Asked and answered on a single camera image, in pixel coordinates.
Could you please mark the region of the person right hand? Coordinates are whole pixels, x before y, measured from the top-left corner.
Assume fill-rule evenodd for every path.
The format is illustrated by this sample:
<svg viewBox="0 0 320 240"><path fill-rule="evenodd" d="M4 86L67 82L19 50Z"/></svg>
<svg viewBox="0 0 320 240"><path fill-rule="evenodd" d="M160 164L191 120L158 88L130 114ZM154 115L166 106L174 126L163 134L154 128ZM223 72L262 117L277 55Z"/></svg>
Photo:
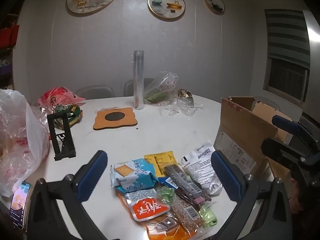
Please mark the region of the person right hand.
<svg viewBox="0 0 320 240"><path fill-rule="evenodd" d="M291 178L290 181L293 184L291 198L289 199L291 213L295 214L303 210L310 210L310 206L308 206L307 202L303 202L298 181L293 178Z"/></svg>

